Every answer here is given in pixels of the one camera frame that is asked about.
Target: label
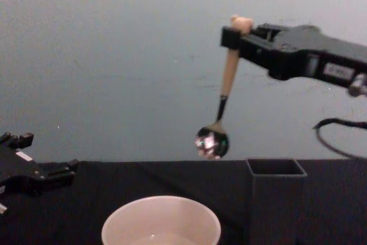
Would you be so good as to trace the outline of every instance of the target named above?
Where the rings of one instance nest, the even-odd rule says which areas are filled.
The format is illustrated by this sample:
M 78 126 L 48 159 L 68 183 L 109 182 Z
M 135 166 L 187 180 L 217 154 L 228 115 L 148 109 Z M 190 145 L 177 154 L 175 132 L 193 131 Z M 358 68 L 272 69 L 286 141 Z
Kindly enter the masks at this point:
M 18 151 L 15 153 L 17 156 L 23 158 L 25 161 L 29 162 L 29 161 L 32 161 L 33 159 L 30 158 L 27 154 L 21 152 L 21 151 Z
M 324 75 L 337 77 L 343 80 L 351 80 L 355 70 L 334 63 L 328 63 L 323 70 Z

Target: cable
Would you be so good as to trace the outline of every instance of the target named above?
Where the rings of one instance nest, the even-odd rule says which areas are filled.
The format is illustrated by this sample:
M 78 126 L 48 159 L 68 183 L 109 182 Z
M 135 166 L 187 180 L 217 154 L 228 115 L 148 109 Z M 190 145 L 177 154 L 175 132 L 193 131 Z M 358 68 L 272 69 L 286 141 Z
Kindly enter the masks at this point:
M 316 137 L 317 139 L 320 141 L 321 144 L 323 144 L 324 146 L 326 146 L 328 149 L 332 150 L 333 152 L 344 156 L 344 157 L 348 157 L 351 159 L 358 159 L 358 160 L 364 160 L 367 161 L 367 157 L 363 157 L 363 156 L 358 156 L 358 155 L 354 155 L 352 153 L 347 153 L 343 150 L 337 149 L 336 147 L 332 146 L 331 144 L 329 144 L 328 142 L 326 142 L 322 137 L 321 137 L 321 132 L 320 132 L 320 128 L 325 126 L 325 125 L 329 125 L 331 123 L 336 123 L 338 125 L 343 125 L 343 126 L 349 126 L 349 127 L 356 127 L 359 129 L 365 129 L 367 130 L 367 122 L 352 122 L 349 120 L 343 120 L 343 119 L 338 119 L 338 118 L 329 118 L 329 119 L 324 119 L 322 121 L 320 121 L 316 126 L 313 127 L 313 129 L 316 130 Z

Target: wooden spoon handle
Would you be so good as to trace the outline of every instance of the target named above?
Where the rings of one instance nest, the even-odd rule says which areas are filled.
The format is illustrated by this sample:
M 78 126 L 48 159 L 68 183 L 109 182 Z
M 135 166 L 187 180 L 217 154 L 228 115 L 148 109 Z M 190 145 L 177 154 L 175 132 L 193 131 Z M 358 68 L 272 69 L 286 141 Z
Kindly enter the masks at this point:
M 253 25 L 252 19 L 234 15 L 231 17 L 231 21 L 232 21 L 232 27 L 234 29 L 241 31 L 242 34 L 250 33 Z M 233 82 L 235 80 L 238 64 L 239 64 L 239 50 L 228 49 L 227 60 L 223 72 L 220 105 L 218 109 L 217 121 L 220 121 L 223 116 L 224 108 L 227 103 L 227 98 L 231 93 Z

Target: cup rim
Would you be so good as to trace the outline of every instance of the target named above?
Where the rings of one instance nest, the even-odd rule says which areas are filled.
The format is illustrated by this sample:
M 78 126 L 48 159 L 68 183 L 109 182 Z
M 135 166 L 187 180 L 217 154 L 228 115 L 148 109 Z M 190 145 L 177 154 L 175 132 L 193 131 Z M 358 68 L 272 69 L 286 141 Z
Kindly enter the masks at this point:
M 149 197 L 144 197 L 144 198 L 141 198 L 141 199 L 137 199 L 137 200 L 134 200 L 132 202 L 129 202 L 125 205 L 122 205 L 120 208 L 118 208 L 117 210 L 115 210 L 112 214 L 110 214 L 110 216 L 107 218 L 107 220 L 104 222 L 103 224 L 103 227 L 102 227 L 102 232 L 101 232 L 101 237 L 102 237 L 102 242 L 103 244 L 107 244 L 107 240 L 106 240 L 106 230 L 107 230 L 107 225 L 108 223 L 116 216 L 119 214 L 120 211 L 132 206 L 132 205 L 135 205 L 137 203 L 141 203 L 141 202 L 144 202 L 144 201 L 149 201 L 149 200 L 152 200 L 152 199 L 174 199 L 174 200 L 186 200 L 186 201 L 189 201 L 201 208 L 203 208 L 204 210 L 206 210 L 206 212 L 210 215 L 210 217 L 213 219 L 214 221 L 214 224 L 215 224 L 215 228 L 216 228 L 216 236 L 215 236 L 215 239 L 214 239 L 214 242 L 212 244 L 209 244 L 209 245 L 217 245 L 219 240 L 220 240 L 220 236 L 221 236 L 221 226 L 220 226 L 220 222 L 219 222 L 219 219 L 218 217 L 216 216 L 216 214 L 211 210 L 209 209 L 206 205 L 203 205 L 201 203 L 199 203 L 198 201 L 195 201 L 195 200 L 192 200 L 192 199 L 189 199 L 189 198 L 186 198 L 186 197 L 181 197 L 181 196 L 171 196 L 171 195 L 161 195 L 161 196 L 149 196 Z

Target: black tablecloth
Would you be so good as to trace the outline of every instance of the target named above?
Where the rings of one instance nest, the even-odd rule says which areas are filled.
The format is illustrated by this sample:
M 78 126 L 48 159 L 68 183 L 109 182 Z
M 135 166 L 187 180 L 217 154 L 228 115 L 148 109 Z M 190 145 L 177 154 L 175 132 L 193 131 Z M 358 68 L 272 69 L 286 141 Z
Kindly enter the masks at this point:
M 298 218 L 300 244 L 367 244 L 367 163 L 300 161 L 309 177 Z M 40 197 L 7 195 L 0 244 L 101 244 L 106 218 L 153 195 L 197 200 L 221 221 L 221 244 L 242 244 L 243 161 L 81 162 L 72 186 Z

